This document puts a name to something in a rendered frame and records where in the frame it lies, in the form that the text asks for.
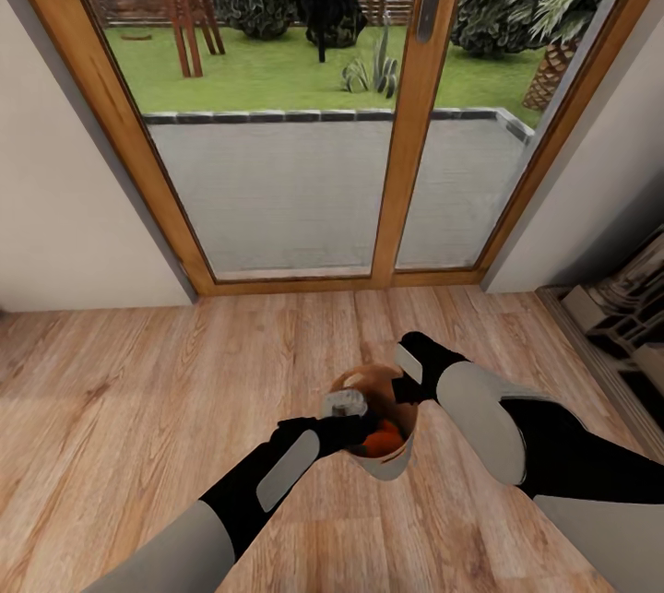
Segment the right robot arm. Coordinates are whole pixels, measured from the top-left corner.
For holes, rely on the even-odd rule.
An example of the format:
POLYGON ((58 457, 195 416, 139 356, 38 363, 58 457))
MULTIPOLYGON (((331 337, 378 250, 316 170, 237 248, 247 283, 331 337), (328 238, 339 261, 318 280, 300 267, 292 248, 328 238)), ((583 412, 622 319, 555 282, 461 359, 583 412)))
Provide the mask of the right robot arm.
POLYGON ((407 334, 395 359, 397 404, 438 402, 486 470, 524 491, 617 593, 664 593, 663 465, 425 334, 407 334))

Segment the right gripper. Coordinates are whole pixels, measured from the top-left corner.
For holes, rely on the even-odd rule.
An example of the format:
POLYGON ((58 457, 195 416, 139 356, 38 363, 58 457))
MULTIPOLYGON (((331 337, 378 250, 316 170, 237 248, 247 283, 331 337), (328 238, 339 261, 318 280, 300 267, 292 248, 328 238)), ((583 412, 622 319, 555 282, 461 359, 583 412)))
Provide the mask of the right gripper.
POLYGON ((393 379, 393 390, 397 404, 412 403, 415 401, 421 402, 422 400, 431 399, 428 392, 424 391, 421 386, 411 386, 406 378, 393 379))

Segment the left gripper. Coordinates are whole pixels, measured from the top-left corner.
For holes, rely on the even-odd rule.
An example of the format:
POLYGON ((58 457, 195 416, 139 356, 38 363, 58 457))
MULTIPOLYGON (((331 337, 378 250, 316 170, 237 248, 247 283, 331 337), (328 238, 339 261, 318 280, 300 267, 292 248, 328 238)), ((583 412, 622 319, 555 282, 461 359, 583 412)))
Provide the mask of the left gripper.
POLYGON ((372 435, 377 427, 376 420, 361 419, 359 414, 346 415, 346 418, 331 417, 322 419, 331 427, 334 443, 331 454, 351 445, 363 445, 367 435, 372 435))

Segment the trash can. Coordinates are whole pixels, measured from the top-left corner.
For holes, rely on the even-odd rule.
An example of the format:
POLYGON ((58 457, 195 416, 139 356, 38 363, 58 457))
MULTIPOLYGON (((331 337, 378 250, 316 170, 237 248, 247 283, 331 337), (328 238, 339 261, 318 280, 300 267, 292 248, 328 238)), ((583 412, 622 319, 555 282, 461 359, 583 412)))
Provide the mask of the trash can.
MULTIPOLYGON (((343 447, 343 450, 362 465, 362 468, 368 470, 374 478, 386 481, 395 480, 402 476, 409 467, 414 435, 418 425, 419 402, 397 404, 392 380, 403 378, 403 374, 392 367, 379 365, 379 363, 357 365, 353 369, 342 373, 335 380, 329 393, 346 390, 344 382, 357 373, 364 373, 365 378, 353 382, 348 390, 359 390, 362 393, 364 400, 367 400, 370 404, 376 421, 380 418, 391 418, 391 420, 396 421, 402 429, 402 434, 404 434, 405 444, 399 447, 397 451, 393 451, 391 455, 376 458, 355 457, 352 453, 352 445, 343 447)), ((346 418, 345 408, 337 409, 337 411, 341 418, 346 418)))

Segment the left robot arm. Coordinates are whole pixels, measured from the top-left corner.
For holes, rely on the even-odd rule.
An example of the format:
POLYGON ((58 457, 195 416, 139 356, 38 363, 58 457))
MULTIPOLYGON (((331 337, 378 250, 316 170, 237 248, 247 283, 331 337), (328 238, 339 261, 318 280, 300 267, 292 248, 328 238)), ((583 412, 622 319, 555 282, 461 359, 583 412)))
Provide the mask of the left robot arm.
POLYGON ((216 593, 234 565, 311 465, 377 427, 337 409, 364 403, 359 390, 321 397, 320 419, 279 423, 262 443, 160 534, 81 593, 216 593))

